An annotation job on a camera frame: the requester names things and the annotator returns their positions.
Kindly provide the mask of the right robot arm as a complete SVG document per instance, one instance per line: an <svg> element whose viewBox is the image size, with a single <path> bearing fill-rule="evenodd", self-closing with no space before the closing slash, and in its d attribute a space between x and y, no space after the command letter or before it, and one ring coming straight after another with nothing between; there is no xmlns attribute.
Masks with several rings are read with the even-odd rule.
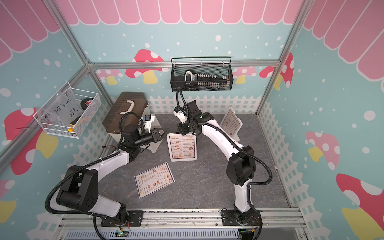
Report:
<svg viewBox="0 0 384 240"><path fill-rule="evenodd" d="M178 124L179 133L203 134L208 137L225 155L228 160L226 174L234 184L235 203L234 215L236 221L245 225L250 220L256 220L258 226L263 224L261 213L251 200L252 186L265 186L272 182L271 169L261 159L254 155L250 146L243 146L228 135L208 112L202 113L196 101L187 103L181 88L176 91L177 106L174 114L181 121ZM268 173L268 179L262 182L253 181L259 163Z"/></svg>

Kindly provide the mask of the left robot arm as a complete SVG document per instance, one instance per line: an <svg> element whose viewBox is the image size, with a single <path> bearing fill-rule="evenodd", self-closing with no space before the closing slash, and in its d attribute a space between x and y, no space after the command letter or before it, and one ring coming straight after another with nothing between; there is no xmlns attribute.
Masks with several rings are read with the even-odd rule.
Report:
<svg viewBox="0 0 384 240"><path fill-rule="evenodd" d="M168 129L148 129L152 115L140 117L128 112L119 121L121 138L112 154L84 166L68 168L61 180L48 194L47 212L55 215L80 214L99 217L115 224L124 224L130 218L126 205L99 194L99 182L118 168L134 161L141 147L160 142Z"/></svg>

